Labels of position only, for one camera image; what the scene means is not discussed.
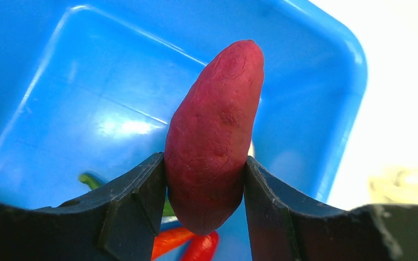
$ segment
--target blurry yellow food item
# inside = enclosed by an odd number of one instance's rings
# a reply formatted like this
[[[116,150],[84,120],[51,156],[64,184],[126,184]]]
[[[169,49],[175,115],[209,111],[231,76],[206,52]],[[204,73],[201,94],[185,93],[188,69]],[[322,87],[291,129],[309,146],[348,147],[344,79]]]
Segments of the blurry yellow food item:
[[[371,203],[418,204],[418,168],[390,167],[370,177]]]

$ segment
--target red chili pepper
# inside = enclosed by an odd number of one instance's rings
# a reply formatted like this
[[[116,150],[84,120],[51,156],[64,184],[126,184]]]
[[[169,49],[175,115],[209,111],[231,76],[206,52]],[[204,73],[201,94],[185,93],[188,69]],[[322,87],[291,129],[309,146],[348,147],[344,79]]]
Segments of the red chili pepper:
[[[209,235],[196,235],[180,261],[211,261],[219,244],[219,234],[212,232]]]
[[[151,260],[154,260],[171,251],[172,249],[183,245],[194,236],[195,234],[184,227],[176,227],[164,232],[160,232],[159,235],[155,237]]]

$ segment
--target clay sweet potato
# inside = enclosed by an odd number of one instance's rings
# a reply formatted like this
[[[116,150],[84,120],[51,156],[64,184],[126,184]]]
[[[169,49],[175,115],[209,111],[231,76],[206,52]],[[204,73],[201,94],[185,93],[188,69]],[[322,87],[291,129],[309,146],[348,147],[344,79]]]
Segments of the clay sweet potato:
[[[263,63],[254,41],[231,44],[203,69],[171,119],[164,150],[169,201],[195,234],[220,227],[241,202]]]

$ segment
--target blue container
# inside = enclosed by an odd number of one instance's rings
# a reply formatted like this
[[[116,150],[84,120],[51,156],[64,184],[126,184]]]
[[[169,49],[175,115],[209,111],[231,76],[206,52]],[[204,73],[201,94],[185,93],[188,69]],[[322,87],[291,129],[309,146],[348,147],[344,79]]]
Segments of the blue container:
[[[326,201],[366,61],[306,0],[0,0],[0,201],[58,206],[88,191],[81,172],[113,179],[162,151],[199,72],[241,39],[266,61],[256,158]],[[244,203],[218,232],[214,260],[251,259]]]

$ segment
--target white table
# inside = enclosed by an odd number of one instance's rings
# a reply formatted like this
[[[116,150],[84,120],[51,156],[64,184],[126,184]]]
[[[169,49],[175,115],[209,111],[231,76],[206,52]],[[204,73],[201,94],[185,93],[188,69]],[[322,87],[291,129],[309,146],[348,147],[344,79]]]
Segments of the white table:
[[[369,203],[368,177],[418,166],[418,1],[311,0],[359,39],[368,85],[328,204]]]

